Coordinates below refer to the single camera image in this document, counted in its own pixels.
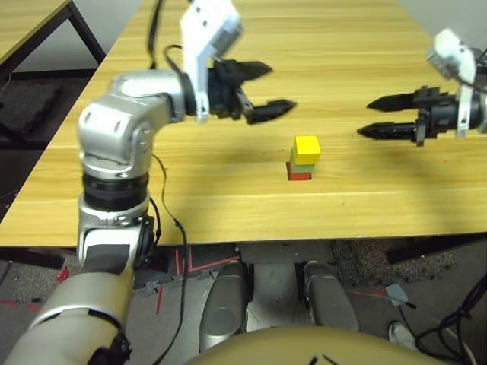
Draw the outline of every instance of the wooden table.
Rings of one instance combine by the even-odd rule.
[[[168,169],[167,204],[185,224],[190,243],[487,230],[487,138],[471,132],[457,140],[449,133],[417,148],[356,133],[371,122],[415,118],[413,111],[366,110],[371,100],[423,84],[446,85],[425,61],[431,38],[397,2],[235,0],[235,5],[245,33],[229,56],[258,59],[275,70],[248,83],[247,94],[254,103],[286,97],[299,106],[265,125],[213,119],[159,133],[154,151]],[[31,173],[0,226],[3,245],[76,244],[78,115],[114,75],[149,65],[145,36],[152,6],[152,0],[142,3]],[[179,42],[186,6],[167,2],[161,47]],[[455,89],[448,84],[447,90]],[[322,157],[311,181],[286,179],[295,135],[320,139]],[[157,202],[161,183],[153,163],[150,189]],[[161,242],[180,243],[165,215]]]

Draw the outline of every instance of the black cable bundle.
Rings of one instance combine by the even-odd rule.
[[[471,364],[472,361],[470,360],[470,357],[466,352],[465,344],[463,343],[463,339],[462,339],[462,319],[471,318],[470,311],[476,306],[476,304],[480,301],[480,299],[482,299],[482,296],[485,294],[486,291],[487,291],[487,276],[484,275],[479,280],[479,282],[475,284],[472,290],[466,295],[465,300],[463,301],[462,305],[458,309],[456,309],[450,315],[446,316],[438,326],[434,328],[430,328],[420,333],[419,335],[415,335],[414,332],[411,330],[409,323],[407,322],[406,317],[404,316],[404,312],[402,308],[399,307],[399,311],[401,313],[401,316],[407,328],[410,330],[410,332],[415,338],[416,347],[422,353],[432,357],[436,357],[437,359],[451,360],[455,363],[461,363],[461,364]],[[459,351],[453,349],[444,339],[444,330],[448,329],[452,325],[455,325],[456,328]],[[431,352],[423,344],[422,342],[423,339],[426,336],[431,335],[433,333],[437,334],[438,339],[443,344],[443,346],[447,349],[449,355],[442,355],[442,354],[436,354],[434,352]]]

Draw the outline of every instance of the wire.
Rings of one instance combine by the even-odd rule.
[[[155,204],[154,199],[153,198],[149,198],[149,199],[150,199],[152,207],[154,208],[155,219],[156,219],[156,222],[158,224],[158,228],[155,231],[155,238],[154,238],[154,247],[156,247],[159,243],[159,239],[161,238],[161,233],[162,233],[161,216],[159,215],[159,209],[158,209],[158,206]]]
[[[388,295],[373,294],[373,293],[364,293],[362,291],[352,291],[352,290],[345,290],[345,291],[348,292],[348,293],[350,293],[350,294],[364,295],[366,297],[375,297],[375,298],[381,298],[381,299],[385,299],[385,300],[396,300],[398,302],[401,302],[402,304],[407,305],[411,309],[416,309],[416,306],[414,304],[412,304],[410,302],[407,302],[405,300],[399,299],[399,298],[390,297]]]
[[[186,293],[186,282],[188,279],[188,271],[189,271],[189,263],[188,263],[188,239],[186,237],[186,231],[184,230],[183,225],[179,220],[177,220],[174,215],[171,213],[169,208],[166,206],[166,202],[164,200],[164,193],[166,191],[166,183],[167,183],[167,172],[162,164],[161,159],[156,156],[155,154],[152,154],[152,157],[155,158],[155,160],[158,162],[159,167],[162,170],[162,173],[164,175],[164,182],[162,183],[162,189],[161,189],[161,201],[162,201],[162,206],[164,207],[164,210],[167,212],[167,214],[173,219],[174,225],[180,230],[181,232],[181,237],[183,238],[183,283],[181,284],[181,304],[180,304],[180,321],[177,325],[176,332],[174,332],[174,336],[171,339],[169,345],[167,346],[166,350],[152,363],[152,365],[158,365],[162,362],[162,360],[166,357],[167,353],[169,350],[173,347],[174,342],[176,341],[177,336],[180,333],[181,326],[183,324],[184,320],[184,297]]]
[[[436,357],[437,359],[442,360],[451,360],[456,363],[470,363],[475,364],[475,357],[472,354],[472,351],[469,347],[463,342],[462,339],[462,328],[461,328],[461,320],[464,318],[470,317],[470,311],[476,306],[476,304],[482,299],[483,295],[487,291],[487,276],[484,275],[472,288],[472,290],[466,295],[465,300],[463,301],[462,305],[453,311],[450,315],[446,316],[442,319],[436,327],[430,328],[419,335],[415,335],[414,331],[411,330],[411,327],[404,315],[404,312],[401,307],[399,307],[399,312],[403,318],[406,327],[411,331],[412,335],[415,337],[415,344],[416,347],[424,354],[427,354],[432,357]],[[448,327],[452,325],[456,326],[457,333],[454,334]],[[456,338],[458,343],[459,351],[454,350],[444,339],[443,331],[451,333],[454,338]],[[431,352],[423,343],[423,338],[429,336],[433,333],[436,333],[438,339],[443,344],[443,346],[447,349],[449,355],[437,354]]]
[[[152,16],[151,27],[149,28],[149,33],[147,35],[147,52],[149,57],[151,58],[151,65],[149,69],[154,70],[158,67],[158,64],[155,60],[155,53],[154,53],[154,45],[155,39],[158,35],[158,24],[159,24],[159,13],[162,8],[162,3],[164,0],[156,0],[156,4],[154,7],[154,14]]]
[[[484,49],[484,52],[480,53],[480,56],[475,60],[476,63],[482,62],[484,57],[487,58],[487,48]]]
[[[181,72],[180,68],[177,66],[176,62],[169,56],[169,51],[172,49],[183,49],[183,47],[179,44],[170,44],[169,46],[164,47],[164,58],[166,59],[167,64],[173,71],[175,71],[179,76],[183,73]]]
[[[3,94],[3,91],[7,88],[8,84],[10,84],[11,79],[12,79],[12,74],[8,74],[7,84],[3,85],[2,89],[0,90],[0,96]]]
[[[473,90],[481,93],[481,94],[484,94],[484,95],[487,95],[487,87],[482,87],[480,85],[476,85],[476,84],[472,84],[471,82],[468,82],[468,81],[465,81],[463,80],[460,76],[456,75],[454,76],[454,79],[462,84],[462,85],[465,85],[465,86],[468,86],[468,87],[471,87]]]

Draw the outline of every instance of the gray carpet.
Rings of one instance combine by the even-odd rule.
[[[455,251],[389,265],[386,252],[402,248],[410,240],[336,240],[332,243],[340,281],[350,287],[436,280],[457,267]]]
[[[62,87],[51,83],[11,81],[0,95],[0,123],[25,135],[45,121]]]

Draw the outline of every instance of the toy block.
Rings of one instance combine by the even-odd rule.
[[[291,169],[293,173],[312,173],[314,165],[298,165],[294,158],[293,149],[291,149],[291,156],[289,157],[291,163]]]
[[[311,173],[293,173],[290,162],[286,162],[286,169],[288,169],[288,180],[311,180]]]
[[[297,135],[293,146],[297,165],[314,165],[320,159],[321,149],[316,135]]]

